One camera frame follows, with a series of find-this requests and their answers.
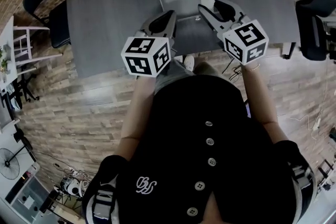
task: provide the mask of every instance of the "floor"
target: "floor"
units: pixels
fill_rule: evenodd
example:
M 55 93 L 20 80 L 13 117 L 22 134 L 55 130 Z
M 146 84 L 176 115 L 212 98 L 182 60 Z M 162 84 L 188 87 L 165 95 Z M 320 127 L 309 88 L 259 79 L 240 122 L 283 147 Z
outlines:
M 57 51 L 51 48 L 45 35 L 33 46 L 38 48 L 38 55 Z M 261 70 L 276 102 L 281 127 L 298 143 L 302 154 L 316 170 L 324 158 L 333 162 L 336 152 L 336 144 L 328 137 L 336 116 L 336 65 L 330 60 L 309 61 L 298 50 L 291 60 L 283 60 L 281 48 L 270 46 Z M 54 163 L 61 168 L 71 165 L 74 169 L 94 173 L 103 158 L 113 154 L 135 82 L 124 69 L 78 79 L 71 46 L 63 46 L 58 51 L 64 55 L 37 64 L 38 76 L 32 80 L 30 89 L 40 100 L 24 103 L 23 109 L 16 113 L 19 127 L 33 145 L 41 165 L 38 177 L 48 188 L 62 178 L 62 172 L 53 166 Z M 219 71 L 229 62 L 221 50 L 195 56 Z M 95 63 L 88 62 L 88 65 L 94 68 Z M 234 74 L 232 69 L 237 66 L 234 61 L 225 75 Z M 235 85 L 245 99 L 242 77 Z M 309 116 L 311 129 L 321 110 L 320 129 L 308 130 L 305 115 Z

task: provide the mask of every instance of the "white sneaker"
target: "white sneaker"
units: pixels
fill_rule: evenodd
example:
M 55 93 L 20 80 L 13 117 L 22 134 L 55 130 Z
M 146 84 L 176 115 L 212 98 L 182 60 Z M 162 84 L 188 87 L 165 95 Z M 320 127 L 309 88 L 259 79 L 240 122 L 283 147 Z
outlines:
M 195 58 L 192 55 L 187 55 L 183 62 L 185 69 L 189 71 L 194 71 Z
M 176 61 L 179 61 L 180 63 L 183 63 L 183 55 L 176 56 L 176 57 L 174 57 L 174 59 L 175 59 Z

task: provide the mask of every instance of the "white box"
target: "white box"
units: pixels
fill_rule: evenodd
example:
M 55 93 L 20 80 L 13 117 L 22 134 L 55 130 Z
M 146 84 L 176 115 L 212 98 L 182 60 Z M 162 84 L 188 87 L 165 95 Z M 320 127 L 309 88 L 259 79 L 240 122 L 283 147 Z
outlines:
M 171 61 L 166 37 L 129 37 L 121 51 L 122 60 L 131 75 L 157 77 Z
M 223 33 L 224 50 L 246 65 L 266 54 L 269 38 L 260 23 L 253 20 Z

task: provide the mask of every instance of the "fan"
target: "fan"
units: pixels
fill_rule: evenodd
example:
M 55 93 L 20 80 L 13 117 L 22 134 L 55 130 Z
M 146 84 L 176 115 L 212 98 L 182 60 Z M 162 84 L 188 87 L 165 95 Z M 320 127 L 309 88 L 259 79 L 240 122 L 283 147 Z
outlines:
M 13 154 L 6 148 L 0 148 L 0 173 L 9 180 L 14 180 L 19 176 L 20 165 L 16 155 L 21 150 Z

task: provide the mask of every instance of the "gray table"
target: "gray table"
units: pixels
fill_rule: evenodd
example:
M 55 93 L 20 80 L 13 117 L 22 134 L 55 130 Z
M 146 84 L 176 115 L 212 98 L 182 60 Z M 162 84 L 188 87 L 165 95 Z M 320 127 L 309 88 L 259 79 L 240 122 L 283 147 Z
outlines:
M 257 19 L 271 43 L 299 42 L 293 0 L 230 0 Z M 120 51 L 127 37 L 163 8 L 159 0 L 68 0 L 73 56 L 79 77 L 124 66 Z M 178 54 L 218 49 L 218 40 L 203 20 L 177 23 Z

